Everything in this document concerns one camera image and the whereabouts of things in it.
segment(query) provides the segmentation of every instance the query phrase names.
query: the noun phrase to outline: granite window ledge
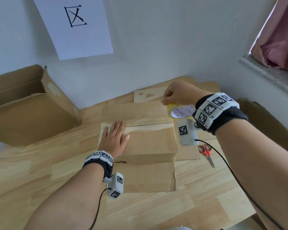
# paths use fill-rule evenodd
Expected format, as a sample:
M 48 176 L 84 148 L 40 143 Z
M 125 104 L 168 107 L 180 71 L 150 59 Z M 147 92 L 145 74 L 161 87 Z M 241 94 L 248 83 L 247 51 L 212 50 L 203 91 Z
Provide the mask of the granite window ledge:
M 267 68 L 254 59 L 251 54 L 242 56 L 239 61 L 288 93 L 288 71 Z

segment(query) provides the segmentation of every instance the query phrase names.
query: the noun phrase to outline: pink curtain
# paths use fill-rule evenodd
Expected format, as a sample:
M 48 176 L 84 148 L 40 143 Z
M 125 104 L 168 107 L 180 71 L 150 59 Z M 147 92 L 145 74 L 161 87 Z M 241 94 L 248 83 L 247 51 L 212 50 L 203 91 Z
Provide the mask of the pink curtain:
M 277 1 L 251 53 L 269 68 L 288 70 L 288 0 Z

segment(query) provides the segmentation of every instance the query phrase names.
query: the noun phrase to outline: wooden table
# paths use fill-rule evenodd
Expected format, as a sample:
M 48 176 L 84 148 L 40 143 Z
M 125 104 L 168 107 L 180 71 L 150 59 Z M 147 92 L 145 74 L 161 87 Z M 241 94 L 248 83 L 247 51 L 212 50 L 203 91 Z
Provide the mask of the wooden table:
M 190 77 L 177 79 L 195 83 Z M 0 154 L 0 230 L 23 229 L 33 211 L 77 173 L 88 151 L 97 148 L 104 105 L 131 102 L 133 93 L 84 108 L 77 128 L 24 148 L 6 146 Z M 212 143 L 220 149 L 216 140 Z M 124 193 L 117 200 L 104 195 L 95 229 L 161 230 L 183 225 L 217 230 L 254 214 L 223 160 L 215 152 L 212 159 L 215 169 L 205 158 L 176 161 L 176 192 Z

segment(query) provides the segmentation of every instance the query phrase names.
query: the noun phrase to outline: hand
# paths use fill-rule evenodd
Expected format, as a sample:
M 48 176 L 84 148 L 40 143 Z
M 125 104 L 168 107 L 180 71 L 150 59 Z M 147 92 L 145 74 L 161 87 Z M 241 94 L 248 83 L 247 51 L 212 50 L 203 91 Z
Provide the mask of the hand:
M 197 88 L 185 81 L 173 81 L 164 92 L 163 105 L 175 102 L 179 105 L 195 105 L 202 97 L 211 92 Z
M 98 151 L 104 150 L 111 154 L 115 159 L 123 153 L 130 135 L 127 135 L 121 140 L 125 122 L 122 120 L 115 121 L 108 133 L 108 127 L 104 128 L 102 140 L 98 146 Z

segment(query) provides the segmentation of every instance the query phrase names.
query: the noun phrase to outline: tape roll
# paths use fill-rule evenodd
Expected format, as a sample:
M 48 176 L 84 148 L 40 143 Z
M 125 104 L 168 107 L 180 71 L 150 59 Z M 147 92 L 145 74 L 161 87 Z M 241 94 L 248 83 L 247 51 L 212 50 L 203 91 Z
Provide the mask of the tape roll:
M 194 105 L 178 105 L 177 103 L 170 103 L 166 105 L 167 115 L 171 119 L 193 118 L 192 114 L 195 112 Z

